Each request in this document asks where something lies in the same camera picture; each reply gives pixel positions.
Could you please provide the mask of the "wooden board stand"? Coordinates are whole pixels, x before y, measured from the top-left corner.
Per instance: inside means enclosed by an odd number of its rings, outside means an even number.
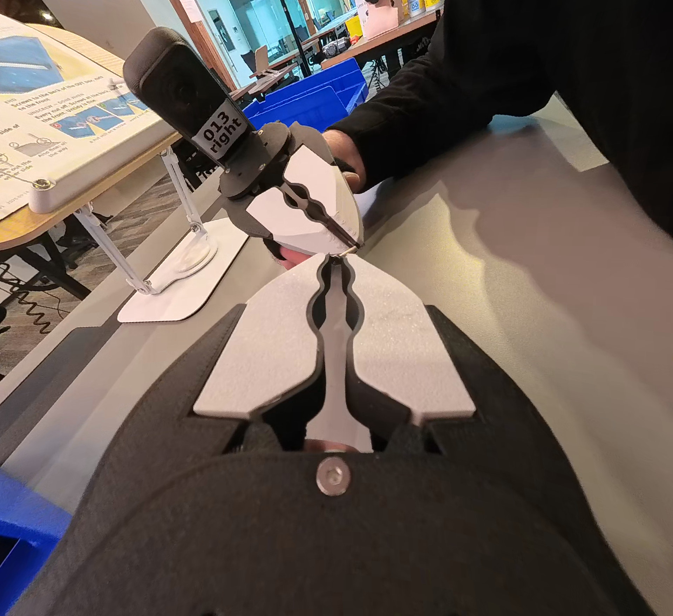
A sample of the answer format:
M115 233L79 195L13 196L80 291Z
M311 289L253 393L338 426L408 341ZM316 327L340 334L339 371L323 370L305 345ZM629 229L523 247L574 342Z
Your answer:
M115 172L119 173L125 166L135 163L142 165L154 156L162 155L164 166L186 211L190 232L147 280L142 279L130 267L129 262L102 230L100 221L92 211L91 200L97 197L98 191L106 191L110 187L107 182L115 173L54 212L37 214L25 206L29 214L45 216L55 215L57 212L68 216L70 210L75 210L80 221L94 234L94 238L102 242L108 256L122 269L126 274L126 281L137 292L130 301L130 307L122 309L119 318L122 323L181 321L190 317L207 301L248 239L230 223L208 224L200 221L195 202L186 194L184 179L178 176L177 159L170 149L174 141L173 135L166 138Z

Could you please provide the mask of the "person's right hand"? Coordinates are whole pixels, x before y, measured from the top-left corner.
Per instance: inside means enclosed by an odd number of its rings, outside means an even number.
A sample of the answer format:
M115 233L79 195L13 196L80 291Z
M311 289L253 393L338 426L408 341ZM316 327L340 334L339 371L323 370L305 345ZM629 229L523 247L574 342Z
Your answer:
M366 186L366 167L358 148L351 138L338 130L326 130L322 133L333 158L354 193L360 193Z

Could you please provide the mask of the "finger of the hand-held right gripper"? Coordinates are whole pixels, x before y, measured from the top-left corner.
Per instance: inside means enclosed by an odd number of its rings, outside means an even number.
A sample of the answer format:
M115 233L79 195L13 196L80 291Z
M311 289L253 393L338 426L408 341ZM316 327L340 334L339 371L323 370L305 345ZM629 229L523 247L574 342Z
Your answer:
M308 255L341 255L359 248L359 242L330 218L308 216L299 201L282 190L267 190L246 207L250 215L282 247Z
M283 191L306 216L339 239L348 249L363 244L358 203L339 167L301 146L283 172Z

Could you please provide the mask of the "grey desk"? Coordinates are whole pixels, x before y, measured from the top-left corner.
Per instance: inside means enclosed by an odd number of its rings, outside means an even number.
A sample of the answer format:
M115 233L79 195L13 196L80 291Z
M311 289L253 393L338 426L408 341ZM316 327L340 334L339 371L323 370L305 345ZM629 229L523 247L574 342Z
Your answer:
M553 97L381 187L362 256L435 305L532 400L625 570L672 614L672 239ZM121 325L110 275L1 382L7 399L69 333L103 337L1 472L72 512L122 420L234 305L281 274L246 243L206 306Z

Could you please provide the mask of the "cardboard box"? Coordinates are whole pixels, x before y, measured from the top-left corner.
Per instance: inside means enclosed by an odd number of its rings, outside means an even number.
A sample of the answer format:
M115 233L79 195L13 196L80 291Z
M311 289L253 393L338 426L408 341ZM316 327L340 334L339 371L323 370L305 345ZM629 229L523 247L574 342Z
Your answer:
M363 38L375 37L396 29L405 17L402 0L355 0Z

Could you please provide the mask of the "black tripod stand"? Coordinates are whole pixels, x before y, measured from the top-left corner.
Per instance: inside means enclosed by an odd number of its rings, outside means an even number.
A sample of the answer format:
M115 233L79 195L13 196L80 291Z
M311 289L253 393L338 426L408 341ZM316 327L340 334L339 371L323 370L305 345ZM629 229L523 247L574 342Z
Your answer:
M312 75L312 69L309 65L309 62L307 60L307 55L304 50L304 46L302 44L302 39L299 36L299 33L297 32L297 27L295 23L293 22L291 12L287 6L286 0L279 0L283 13L285 15L285 19L288 23L288 26L290 28L291 34L293 36L293 39L295 41L296 49L298 51L299 55L299 66L301 69L301 73L303 74L304 78L307 78Z

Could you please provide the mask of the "instruction sheet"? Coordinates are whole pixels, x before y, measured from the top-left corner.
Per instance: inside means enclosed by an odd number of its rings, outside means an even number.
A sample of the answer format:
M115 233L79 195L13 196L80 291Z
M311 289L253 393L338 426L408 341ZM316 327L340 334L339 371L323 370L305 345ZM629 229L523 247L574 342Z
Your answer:
M1 219L54 212L174 134L129 90L123 64L1 15Z

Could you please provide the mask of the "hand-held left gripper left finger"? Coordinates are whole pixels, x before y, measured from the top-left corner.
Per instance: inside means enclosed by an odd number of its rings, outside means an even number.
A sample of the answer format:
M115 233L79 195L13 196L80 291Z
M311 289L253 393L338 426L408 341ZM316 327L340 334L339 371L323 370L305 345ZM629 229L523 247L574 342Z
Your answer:
M328 256L286 271L249 299L192 410L264 422L286 451L300 451L326 398L324 296Z

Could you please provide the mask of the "blue plastic bin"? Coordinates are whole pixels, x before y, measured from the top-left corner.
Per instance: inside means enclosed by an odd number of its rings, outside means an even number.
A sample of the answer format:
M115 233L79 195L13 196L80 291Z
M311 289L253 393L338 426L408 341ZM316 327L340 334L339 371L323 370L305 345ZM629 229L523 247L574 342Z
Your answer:
M62 539L72 514L1 472L1 614L6 615Z
M366 79L354 58L348 58L319 73L253 101L244 114L254 127L271 122L286 126L297 122L324 132L349 116L368 95Z

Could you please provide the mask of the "person's right forearm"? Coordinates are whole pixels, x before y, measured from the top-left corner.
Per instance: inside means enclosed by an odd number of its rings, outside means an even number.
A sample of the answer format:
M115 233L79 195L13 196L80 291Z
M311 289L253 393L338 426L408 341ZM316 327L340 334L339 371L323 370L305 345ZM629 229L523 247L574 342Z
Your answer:
M409 174L485 130L494 116L532 114L551 94L531 21L448 11L426 54L328 130L355 143L367 187Z

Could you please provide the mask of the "dark grey desk mat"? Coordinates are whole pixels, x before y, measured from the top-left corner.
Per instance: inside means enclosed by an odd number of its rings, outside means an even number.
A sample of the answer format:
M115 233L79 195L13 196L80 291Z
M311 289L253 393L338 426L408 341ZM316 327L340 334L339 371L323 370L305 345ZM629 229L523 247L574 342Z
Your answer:
M72 330L1 403L1 463L23 442L119 328L117 314L100 326Z

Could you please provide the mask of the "wooden work table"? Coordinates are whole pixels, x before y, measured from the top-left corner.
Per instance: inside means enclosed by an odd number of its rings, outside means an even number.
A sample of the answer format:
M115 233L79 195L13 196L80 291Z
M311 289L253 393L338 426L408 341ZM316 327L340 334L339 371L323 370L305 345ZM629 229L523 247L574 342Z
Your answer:
M424 38L431 37L442 16L442 9L427 11L401 23L398 27L384 32L371 39L363 38L349 49L321 62L322 70L326 70L348 59L354 59L362 67L367 62L384 56L393 49L401 49Z

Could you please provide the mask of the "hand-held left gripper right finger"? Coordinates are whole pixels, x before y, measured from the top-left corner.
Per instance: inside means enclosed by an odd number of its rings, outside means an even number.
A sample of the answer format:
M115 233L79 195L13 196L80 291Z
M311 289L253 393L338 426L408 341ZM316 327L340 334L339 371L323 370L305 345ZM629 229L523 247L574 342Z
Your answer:
M423 301L355 255L343 258L345 395L350 414L388 442L402 426L466 420L476 405Z

